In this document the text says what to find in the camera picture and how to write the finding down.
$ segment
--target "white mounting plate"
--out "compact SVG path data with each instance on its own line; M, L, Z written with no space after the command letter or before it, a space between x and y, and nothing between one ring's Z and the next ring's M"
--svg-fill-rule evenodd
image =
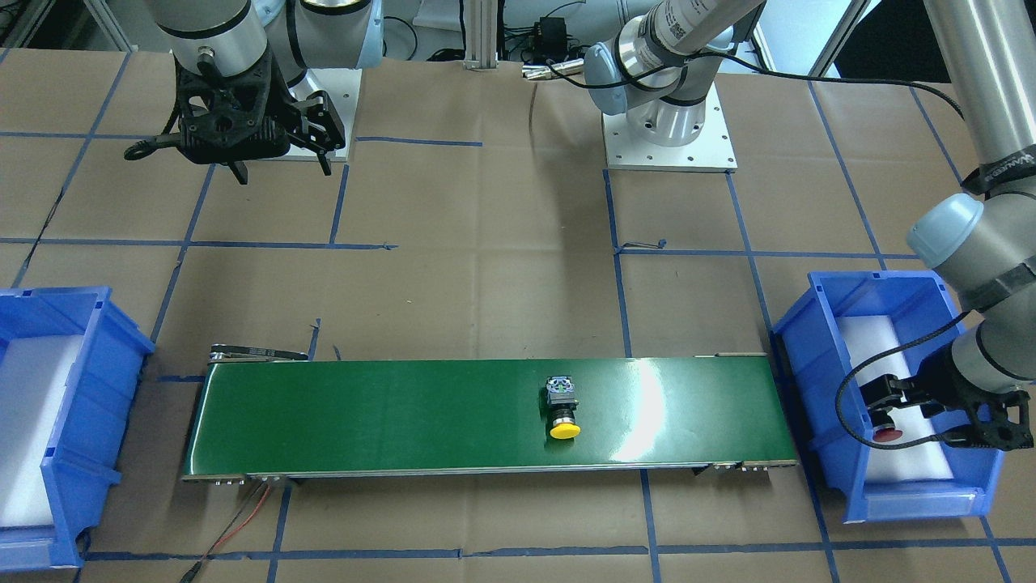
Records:
M358 68L311 68L306 74L306 80L295 85L291 92L296 99L305 99L313 92L314 87L327 91L332 103L342 119L345 147L327 154L332 162L348 162L352 145L352 127L356 119L356 106L359 104L359 82L363 69ZM298 146L291 146L288 153L278 159L303 159L316 162L317 154Z
M738 156L726 129L726 118L716 86L706 96L706 122L693 142L666 147L640 138L626 114L604 115L604 146L608 168L613 170L662 170L670 172L726 172L738 169Z

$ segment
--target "wire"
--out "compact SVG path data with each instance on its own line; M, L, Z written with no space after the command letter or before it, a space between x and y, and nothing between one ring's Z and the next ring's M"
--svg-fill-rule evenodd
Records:
M401 22L401 23L405 24L407 28L410 29L410 34L413 35L413 50L410 51L410 56L406 57L406 60L408 60L408 61L409 60L413 60L413 55L418 54L418 31L414 30L412 26L410 26L410 23L406 22L405 20L403 20L403 19L401 19L399 17L383 17L383 18L386 21Z
M575 2L569 2L567 4L562 4L560 6L554 8L553 10L550 10L549 12L547 12L547 14L545 17L543 17L543 18L549 19L551 14L553 14L557 10L560 10L562 8L565 8L567 6L574 6L575 4L585 4L585 3L586 3L586 0L576 0Z
M581 89L613 89L615 87L622 87L624 85L629 85L629 84L633 83L634 81L640 81L644 77L651 77L652 75L655 75L656 72L658 72L658 71L662 70L663 68L665 68L665 65L657 66L657 67L655 67L655 68L653 68L651 70L641 72L640 75L637 75L635 77L630 77L629 79L624 79L623 81L616 81L614 83L606 83L604 85L587 85L585 83L580 83L580 82L572 79L572 77L569 76L569 75L565 75L564 72L558 71L556 68L554 68L554 61L552 61L550 59L547 59L547 61L546 61L545 64L547 65L547 68L549 68L551 72L553 72L554 75L556 75L560 79L564 79L564 80L568 81L569 83L571 83L571 84L573 84L576 87L579 87Z
M908 447L914 447L916 445L921 445L923 443L929 443L929 442L933 442L933 441L944 441L944 442L945 441L952 441L951 436L949 434L947 434L947 433L934 434L934 435L930 435L928 437L923 437L923 438L911 440L911 441L908 441L908 442L894 443L894 444L876 443L876 442L870 441L867 438L865 438L865 437L861 436L860 434L856 433L852 428L848 427L848 421L845 419L845 412L842 411L842 398L845 396L845 389L848 388L850 383L852 383L853 379L856 378L856 376L859 375L860 372L863 371L864 369L870 367L871 365L877 362L879 360L882 360L885 357L889 357L889 356L892 356L894 354L898 354L898 353L901 353L903 351L908 351L910 349L913 349L914 347L919 347L919 346L927 343L928 341L931 341L933 339L937 339L937 338L943 336L944 333L946 333L948 330L950 330L951 328L953 328L957 324L960 324L960 322L965 318L967 318L968 315L970 315L970 314L971 314L971 311L968 311L966 313L961 313L959 316L957 316L956 318L954 318L950 322L948 322L945 325L943 325L939 330L936 330L934 332L931 332L929 334L925 334L924 337L921 337L920 339L918 339L916 341L913 341L911 343L906 343L905 345L900 345L900 346L898 346L898 347L896 347L894 349L889 349L889 350L887 350L887 351L885 351L883 353L879 353L879 354L876 354L876 355L868 358L867 360L861 362L860 365L856 366L853 369L853 371L850 371L848 375L846 375L845 378L842 379L841 385L838 386L838 391L835 393L835 413L838 415L838 422L841 424L841 427L842 427L843 430L845 430L845 433L847 433L856 441L858 441L858 442L860 442L860 443L862 443L862 444L864 444L864 445L866 445L868 447L873 447L874 449L885 449L885 450L905 449Z
M821 81L824 83L845 83L850 85L901 85L903 87L914 87L915 89L921 89L922 91L927 91L936 95L937 97L943 99L944 101L949 104L950 107L953 108L953 111L957 112L957 115L959 115L961 119L963 119L965 117L963 110L960 109L960 106L957 104L957 101L953 100L953 97L947 95L943 91L940 91L939 89L930 85L925 85L924 83L917 83L914 81L900 81L898 79L840 79L836 77L811 77L809 75L795 75L793 72L780 72L777 70L770 70L767 68L762 68L761 66L752 64L746 60L739 59L733 55L727 55L726 53L715 53L711 51L704 51L701 53L697 53L695 55L691 55L688 57L688 60L700 59L702 57L720 57L728 61L733 61L746 68L750 68L755 72L758 72L759 75L769 75L770 77L779 77L781 79L796 79L799 81Z
M259 502L257 502L255 507L252 509L252 514L249 515L249 518L244 519L244 522L242 522L237 528L235 528L233 532L231 532L230 531L231 527L233 527L234 523L237 522L237 519L239 519L240 516L244 514L244 509L249 507L249 501L252 500L252 498L254 498L255 495L264 487L265 491L262 493L262 497L259 498ZM241 500L241 504L240 506L237 507L237 512L234 513L234 518L230 519L230 522L227 523L226 528L224 528L223 532L220 533L220 536L215 540L215 543L212 543L209 546L208 550L206 550L205 553L202 554L201 558L199 558L197 561L195 561L193 565L191 565L191 569L189 569L186 573L183 574L183 577L180 577L179 583L191 583L192 581L194 581L195 577L198 576L198 572L201 571L202 565L205 564L206 560L209 560L208 556L212 553L212 551L214 551L217 548L219 548L227 541L230 541L230 538L233 535L240 532L246 525L252 522L252 519L255 518L255 516L259 513L259 509L262 508L263 502L265 502L266 498L269 497L269 493L271 490L272 488L270 488L268 484L260 483L254 489L252 489L252 492L249 492L248 496L246 496L244 499Z

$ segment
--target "red wire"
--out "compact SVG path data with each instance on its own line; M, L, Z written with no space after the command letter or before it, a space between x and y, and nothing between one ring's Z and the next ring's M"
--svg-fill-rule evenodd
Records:
M262 498L259 499L259 502L256 504L256 507L252 509L252 514L249 515L249 518L244 519L244 522L242 522L241 524L237 525L237 528L235 528L235 529L231 530L230 532L228 532L223 538L220 538L219 541L217 541L215 545L212 545L212 551L209 551L209 552L213 552L217 549L219 549L221 545L223 545L227 541L230 541L230 538L233 537L233 535L235 535L238 532L240 532L242 528L244 528L246 526L248 526L248 524L250 522L252 522L252 519L254 519L255 516L257 514L259 514L259 508L262 508L263 502L265 502L266 498L269 497L269 491L270 490L272 490L272 488L270 488L267 485L266 486L266 491L262 493Z

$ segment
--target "yellow button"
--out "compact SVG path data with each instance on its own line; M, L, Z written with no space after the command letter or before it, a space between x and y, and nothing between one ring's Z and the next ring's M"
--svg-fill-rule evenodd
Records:
M558 424L550 430L550 437L554 439L572 439L579 435L579 426L575 424Z

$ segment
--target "green conveyor belt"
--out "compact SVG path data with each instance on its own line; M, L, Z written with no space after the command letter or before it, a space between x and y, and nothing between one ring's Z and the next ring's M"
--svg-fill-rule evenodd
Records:
M582 434L547 434L569 376ZM762 356L223 363L198 402L184 479L796 463Z

